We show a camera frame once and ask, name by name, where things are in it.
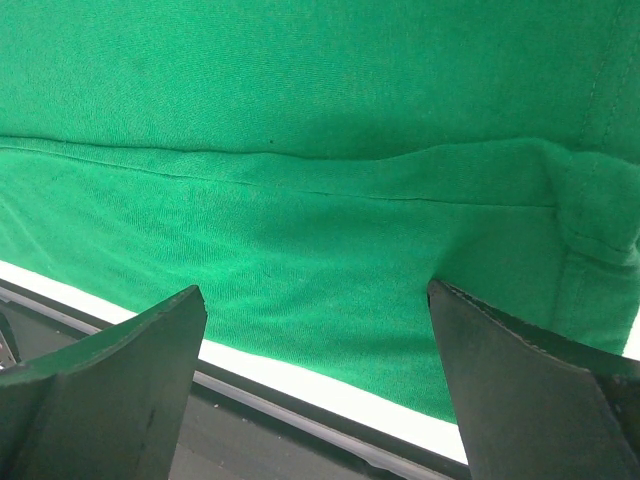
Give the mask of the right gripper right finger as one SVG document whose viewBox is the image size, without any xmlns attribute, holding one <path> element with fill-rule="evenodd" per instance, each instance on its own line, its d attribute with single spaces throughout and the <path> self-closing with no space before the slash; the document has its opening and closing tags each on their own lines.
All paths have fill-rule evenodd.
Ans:
<svg viewBox="0 0 640 480">
<path fill-rule="evenodd" d="M 638 361 L 442 281 L 428 305 L 472 478 L 638 478 Z"/>
</svg>

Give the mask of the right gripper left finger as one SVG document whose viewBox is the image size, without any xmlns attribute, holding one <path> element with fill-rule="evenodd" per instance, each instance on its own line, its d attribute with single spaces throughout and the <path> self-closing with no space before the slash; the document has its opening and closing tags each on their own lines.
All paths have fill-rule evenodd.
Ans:
<svg viewBox="0 0 640 480">
<path fill-rule="evenodd" d="M 205 324 L 191 286 L 4 370 L 2 478 L 168 478 Z"/>
</svg>

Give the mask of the green t shirt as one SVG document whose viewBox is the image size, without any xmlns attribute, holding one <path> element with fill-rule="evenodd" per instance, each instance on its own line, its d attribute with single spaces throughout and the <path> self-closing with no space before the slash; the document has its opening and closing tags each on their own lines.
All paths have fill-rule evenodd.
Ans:
<svg viewBox="0 0 640 480">
<path fill-rule="evenodd" d="M 621 353 L 635 1 L 5 1 L 1 261 L 446 421 L 434 278 Z"/>
</svg>

